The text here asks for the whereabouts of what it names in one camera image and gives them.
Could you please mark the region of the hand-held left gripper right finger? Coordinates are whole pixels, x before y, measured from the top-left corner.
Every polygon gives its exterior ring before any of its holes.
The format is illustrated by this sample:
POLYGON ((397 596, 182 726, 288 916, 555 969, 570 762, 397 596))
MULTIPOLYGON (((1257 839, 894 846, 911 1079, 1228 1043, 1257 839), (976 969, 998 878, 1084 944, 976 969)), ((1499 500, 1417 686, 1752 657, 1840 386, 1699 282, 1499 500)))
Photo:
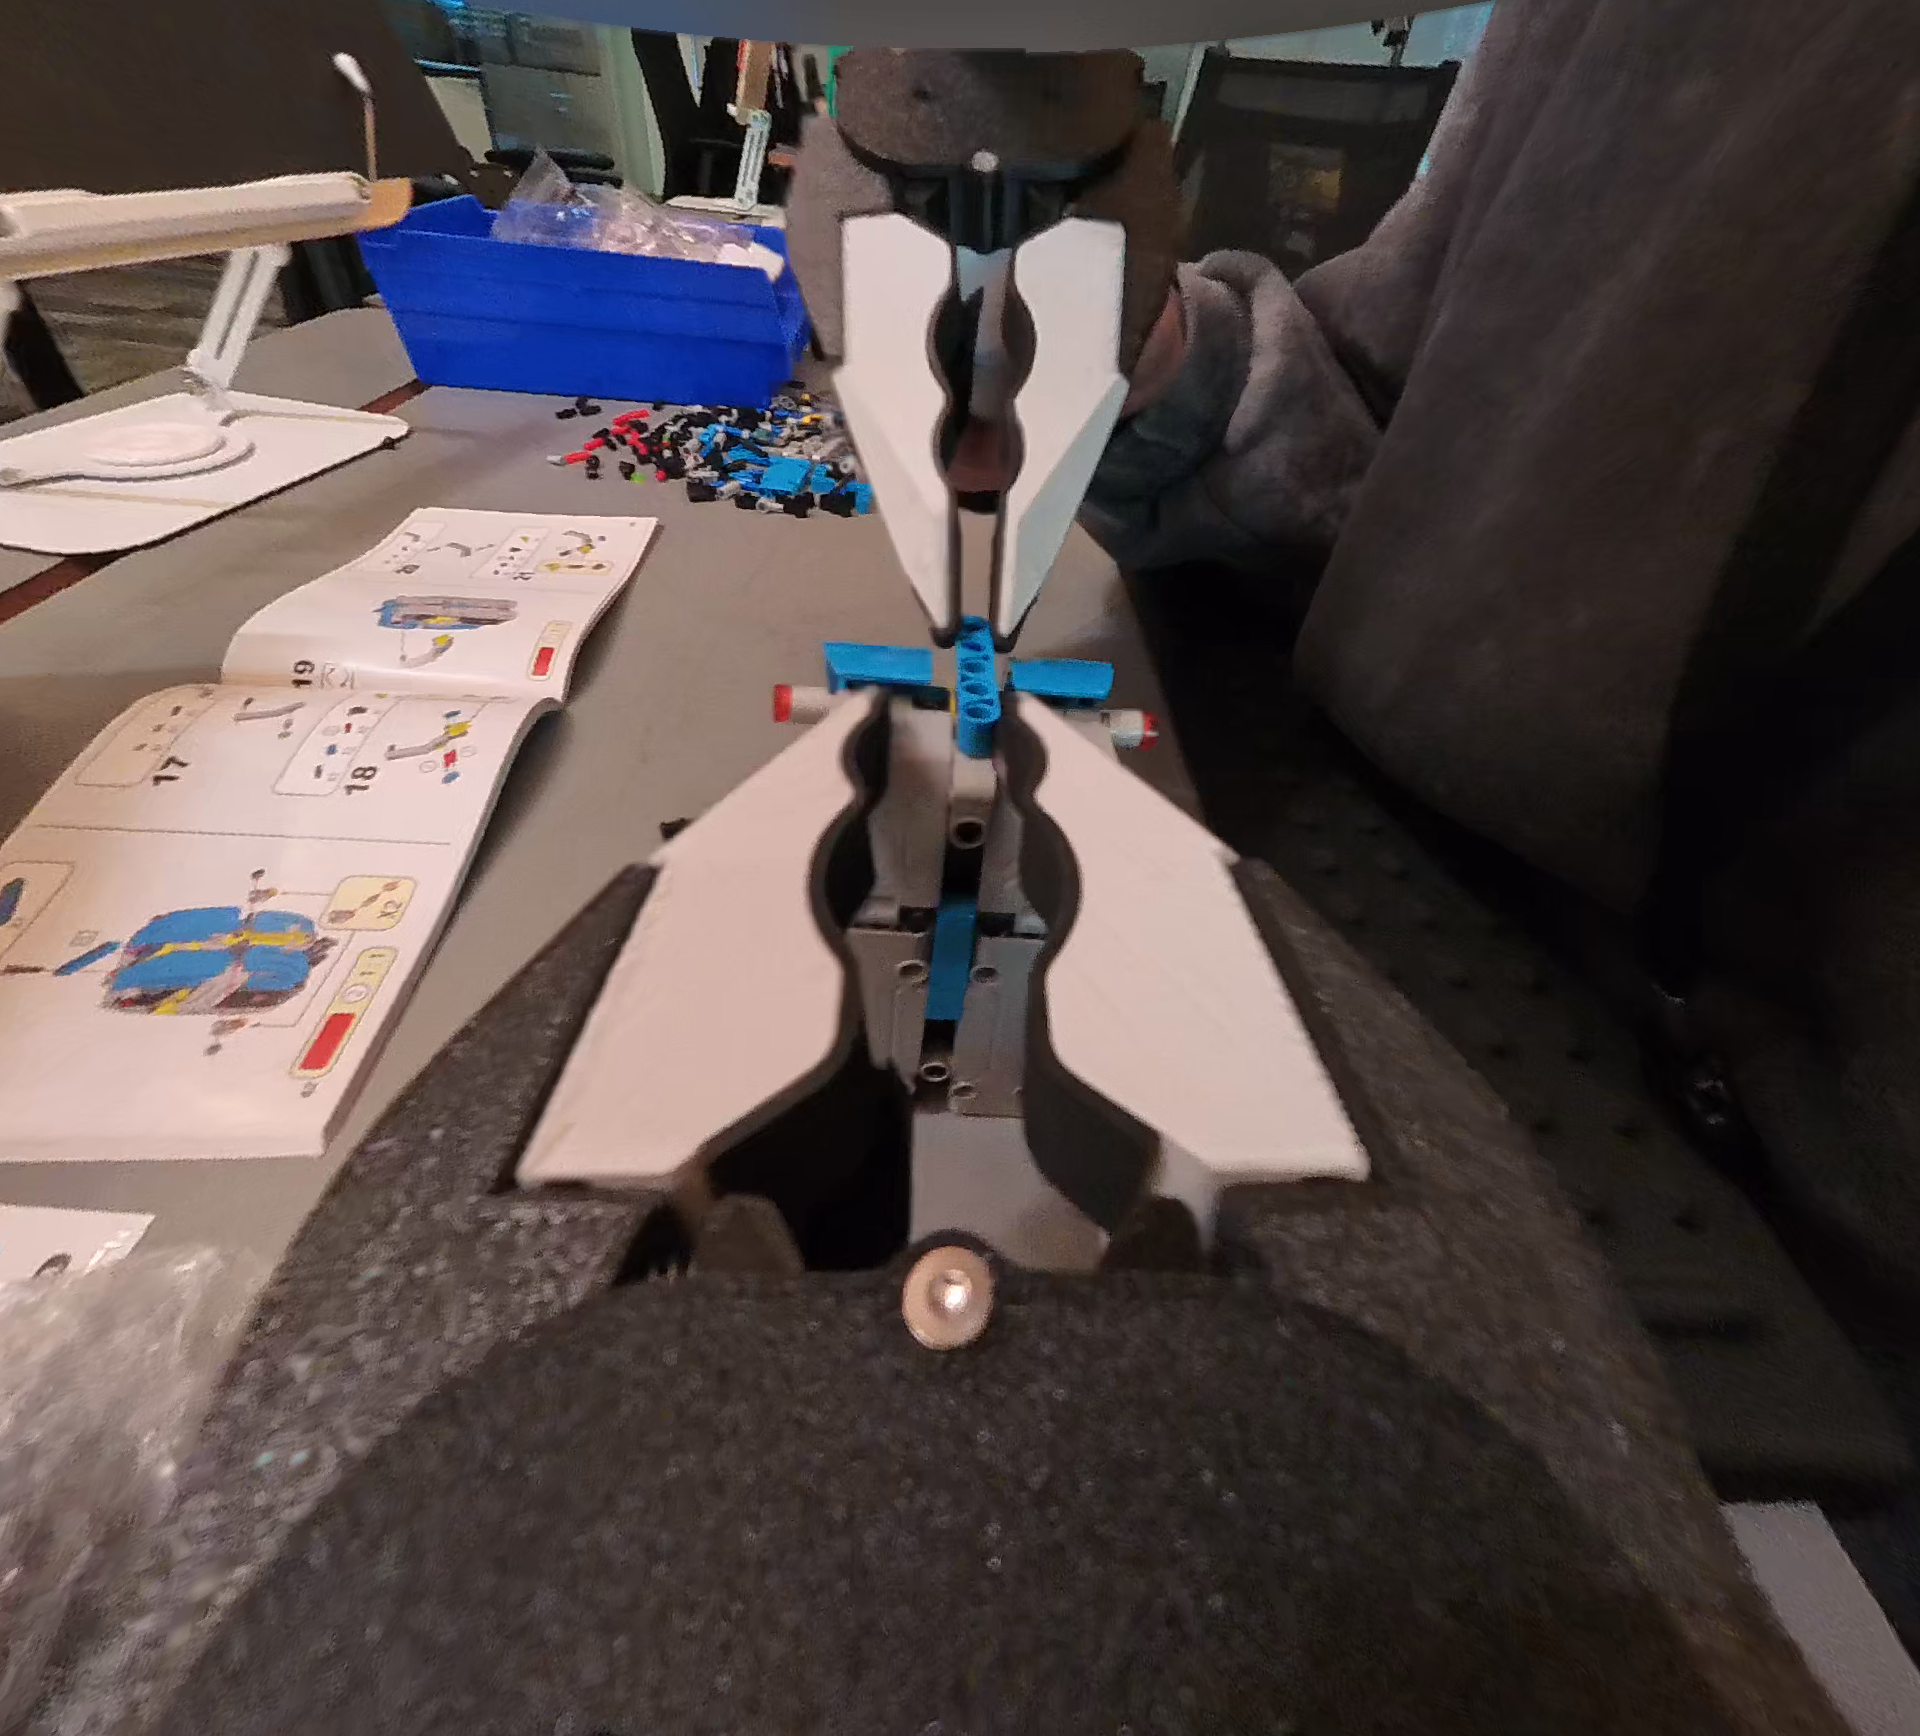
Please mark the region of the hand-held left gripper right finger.
POLYGON ((1019 886, 1041 923, 1019 1072, 1046 1184, 1114 1236, 1156 1202, 1362 1186, 1371 1159, 1231 850, 1030 695, 1011 706, 1019 886))

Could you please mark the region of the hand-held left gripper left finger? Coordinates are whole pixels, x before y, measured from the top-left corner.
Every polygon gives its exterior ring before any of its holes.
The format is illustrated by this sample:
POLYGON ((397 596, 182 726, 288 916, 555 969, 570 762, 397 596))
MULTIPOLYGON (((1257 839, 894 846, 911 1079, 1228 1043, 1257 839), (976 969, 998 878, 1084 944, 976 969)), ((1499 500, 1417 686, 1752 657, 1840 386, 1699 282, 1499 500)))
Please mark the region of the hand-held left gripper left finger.
POLYGON ((659 846, 520 1152, 520 1188, 684 1194, 848 1058, 852 983, 828 853, 865 804, 858 751, 886 720, 880 692, 833 696, 659 846))

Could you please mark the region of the blue brick toy car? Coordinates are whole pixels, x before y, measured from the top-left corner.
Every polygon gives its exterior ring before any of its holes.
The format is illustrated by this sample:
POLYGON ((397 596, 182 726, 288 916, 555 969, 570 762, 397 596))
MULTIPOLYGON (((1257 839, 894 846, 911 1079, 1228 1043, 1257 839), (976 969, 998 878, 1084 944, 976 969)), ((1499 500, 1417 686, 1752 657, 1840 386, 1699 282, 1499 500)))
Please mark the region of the blue brick toy car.
MULTIPOLYGON (((1156 744, 1147 710, 1111 703, 1110 662, 995 653, 1000 720, 1027 696, 1111 756, 1156 744)), ((872 878, 843 918, 869 1054, 924 1106, 1014 1119, 1046 924, 1019 882, 1022 828, 995 762, 958 752, 953 669, 948 683, 936 669, 925 646, 828 642, 824 684, 778 684, 771 716, 810 726, 837 698, 883 696, 883 781, 863 818, 872 878)))

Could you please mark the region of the blue brick beam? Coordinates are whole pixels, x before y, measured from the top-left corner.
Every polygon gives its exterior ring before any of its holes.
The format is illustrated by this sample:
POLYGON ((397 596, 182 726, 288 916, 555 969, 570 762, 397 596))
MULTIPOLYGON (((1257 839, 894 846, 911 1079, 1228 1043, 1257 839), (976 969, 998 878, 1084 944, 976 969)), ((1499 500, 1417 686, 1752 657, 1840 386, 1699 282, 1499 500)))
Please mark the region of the blue brick beam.
POLYGON ((973 615, 961 616, 951 644, 953 744, 971 762, 989 762, 995 755, 1000 720, 998 650, 991 624, 973 615))

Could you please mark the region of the person's right forearm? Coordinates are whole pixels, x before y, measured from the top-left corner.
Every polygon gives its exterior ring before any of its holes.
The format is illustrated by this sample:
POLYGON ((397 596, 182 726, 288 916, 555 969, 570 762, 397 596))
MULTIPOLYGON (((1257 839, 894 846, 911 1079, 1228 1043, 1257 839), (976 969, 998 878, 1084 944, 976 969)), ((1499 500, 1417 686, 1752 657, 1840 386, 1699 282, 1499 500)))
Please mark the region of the person's right forearm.
POLYGON ((1358 266, 1347 255, 1289 280, 1213 253, 1175 268, 1178 359, 1119 419, 1077 513, 1119 568, 1320 579, 1405 363, 1358 266))

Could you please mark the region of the grey desk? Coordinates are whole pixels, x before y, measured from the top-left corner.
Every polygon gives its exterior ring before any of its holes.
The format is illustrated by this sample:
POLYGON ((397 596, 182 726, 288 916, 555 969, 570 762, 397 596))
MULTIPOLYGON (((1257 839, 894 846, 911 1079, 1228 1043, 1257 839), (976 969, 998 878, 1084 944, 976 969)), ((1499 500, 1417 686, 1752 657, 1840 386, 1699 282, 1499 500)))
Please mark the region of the grey desk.
POLYGON ((899 638, 904 594, 869 523, 749 527, 653 484, 566 482, 550 401, 411 388, 411 427, 376 452, 117 562, 3 554, 3 827, 101 726, 166 684, 213 676, 228 634, 279 593, 368 548, 430 500, 659 516, 636 585, 587 642, 570 706, 534 729, 460 908, 324 1159, 3 1164, 3 1202, 151 1212, 143 1253, 251 1253, 271 1269, 352 1143, 516 967, 657 839, 655 818, 745 774, 773 731, 745 701, 811 661, 818 627, 899 638))

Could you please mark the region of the person's right hand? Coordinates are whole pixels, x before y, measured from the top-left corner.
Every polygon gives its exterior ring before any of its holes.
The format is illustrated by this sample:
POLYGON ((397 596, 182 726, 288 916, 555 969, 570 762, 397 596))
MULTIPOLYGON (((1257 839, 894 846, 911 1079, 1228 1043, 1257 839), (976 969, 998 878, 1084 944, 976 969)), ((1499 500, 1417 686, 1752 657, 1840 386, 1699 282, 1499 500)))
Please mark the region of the person's right hand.
POLYGON ((1130 420, 1153 404, 1178 380, 1188 354, 1185 303, 1178 285, 1174 285, 1163 307, 1147 331, 1141 349, 1132 366, 1119 416, 1130 420))

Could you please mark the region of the pile of small brick parts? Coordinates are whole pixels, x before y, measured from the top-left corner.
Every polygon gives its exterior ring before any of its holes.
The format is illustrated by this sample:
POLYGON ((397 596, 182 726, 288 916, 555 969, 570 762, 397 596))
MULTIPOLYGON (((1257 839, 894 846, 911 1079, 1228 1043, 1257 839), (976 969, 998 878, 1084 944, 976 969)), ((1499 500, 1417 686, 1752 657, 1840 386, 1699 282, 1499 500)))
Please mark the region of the pile of small brick parts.
POLYGON ((856 520, 873 492, 842 410, 824 393, 786 385, 767 404, 630 404, 579 398, 555 423, 582 428, 544 461, 587 480, 677 484, 690 505, 731 505, 764 519, 856 520))

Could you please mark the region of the wooden board white stand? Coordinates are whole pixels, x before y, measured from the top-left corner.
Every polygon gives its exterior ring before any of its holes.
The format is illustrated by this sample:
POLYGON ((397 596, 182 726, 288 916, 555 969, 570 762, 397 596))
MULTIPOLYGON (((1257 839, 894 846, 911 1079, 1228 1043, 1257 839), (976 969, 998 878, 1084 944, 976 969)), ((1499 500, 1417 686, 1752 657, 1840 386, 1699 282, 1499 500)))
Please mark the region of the wooden board white stand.
POLYGON ((771 109, 782 101, 778 45, 740 41, 734 45, 734 79, 728 115, 740 129, 740 152, 731 184, 731 211, 754 213, 771 139, 771 109))

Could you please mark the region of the blue storage bin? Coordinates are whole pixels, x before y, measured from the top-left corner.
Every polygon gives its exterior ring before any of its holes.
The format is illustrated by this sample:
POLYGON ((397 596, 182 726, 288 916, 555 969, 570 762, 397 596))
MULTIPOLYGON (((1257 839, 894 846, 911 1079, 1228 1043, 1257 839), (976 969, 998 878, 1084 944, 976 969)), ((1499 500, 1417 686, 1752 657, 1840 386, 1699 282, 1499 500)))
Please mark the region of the blue storage bin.
POLYGON ((810 344, 784 238, 756 266, 497 240, 468 196, 358 236, 418 380, 441 388, 766 407, 810 344))

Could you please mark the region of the crumpled clear plastic bag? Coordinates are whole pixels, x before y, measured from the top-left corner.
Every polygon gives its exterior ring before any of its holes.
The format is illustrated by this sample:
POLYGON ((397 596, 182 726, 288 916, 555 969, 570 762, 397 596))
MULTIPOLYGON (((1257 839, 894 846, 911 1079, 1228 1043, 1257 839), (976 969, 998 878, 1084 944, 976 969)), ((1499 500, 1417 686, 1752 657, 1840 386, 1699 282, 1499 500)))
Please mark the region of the crumpled clear plastic bag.
POLYGON ((251 1253, 163 1246, 3 1284, 2 1730, 150 1733, 223 1580, 185 1467, 262 1289, 251 1253))
POLYGON ((770 285, 784 257, 731 213, 691 213, 625 187, 573 180, 536 149, 507 201, 491 214, 490 238, 630 259, 756 271, 770 285))

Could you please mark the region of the open instruction booklet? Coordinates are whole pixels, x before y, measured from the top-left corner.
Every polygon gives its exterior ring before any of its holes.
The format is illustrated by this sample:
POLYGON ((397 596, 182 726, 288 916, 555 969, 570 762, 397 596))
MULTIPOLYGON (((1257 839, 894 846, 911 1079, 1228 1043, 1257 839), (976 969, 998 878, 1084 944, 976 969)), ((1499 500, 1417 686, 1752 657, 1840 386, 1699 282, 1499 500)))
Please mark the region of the open instruction booklet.
POLYGON ((659 523, 424 507, 3 841, 6 1164, 320 1156, 659 523))

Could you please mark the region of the blue printed leaflet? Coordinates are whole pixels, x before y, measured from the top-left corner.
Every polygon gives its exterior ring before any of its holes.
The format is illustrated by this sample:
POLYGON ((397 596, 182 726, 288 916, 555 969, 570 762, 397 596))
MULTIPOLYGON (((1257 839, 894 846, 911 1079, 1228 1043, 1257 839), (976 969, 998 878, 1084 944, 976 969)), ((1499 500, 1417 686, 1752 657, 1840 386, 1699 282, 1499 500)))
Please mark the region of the blue printed leaflet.
POLYGON ((150 1215, 29 1205, 3 1205, 0 1218, 3 1289, 117 1265, 154 1223, 150 1215))

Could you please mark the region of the white adjustable stand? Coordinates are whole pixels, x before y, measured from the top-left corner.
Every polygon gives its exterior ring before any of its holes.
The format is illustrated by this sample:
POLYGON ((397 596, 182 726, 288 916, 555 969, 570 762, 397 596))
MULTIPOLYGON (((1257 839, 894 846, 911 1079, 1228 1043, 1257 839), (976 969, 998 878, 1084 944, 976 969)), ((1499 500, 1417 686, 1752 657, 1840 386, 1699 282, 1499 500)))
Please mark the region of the white adjustable stand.
POLYGON ((222 275, 179 386, 3 438, 3 546, 103 556, 136 551, 344 467, 408 437, 390 413, 303 404, 235 388, 294 244, 388 231, 411 209, 378 174, 365 68, 330 58, 356 94, 363 168, 101 195, 6 192, 2 294, 9 324, 23 286, 79 273, 220 255, 222 275))

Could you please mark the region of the black divider panel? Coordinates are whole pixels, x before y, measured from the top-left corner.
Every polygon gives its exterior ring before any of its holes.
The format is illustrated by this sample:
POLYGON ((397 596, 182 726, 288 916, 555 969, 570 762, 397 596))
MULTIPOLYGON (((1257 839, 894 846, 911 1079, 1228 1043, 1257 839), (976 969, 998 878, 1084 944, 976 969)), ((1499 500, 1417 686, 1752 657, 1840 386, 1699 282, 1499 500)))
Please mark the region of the black divider panel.
POLYGON ((471 174, 381 0, 2 0, 2 188, 208 188, 368 163, 471 174))

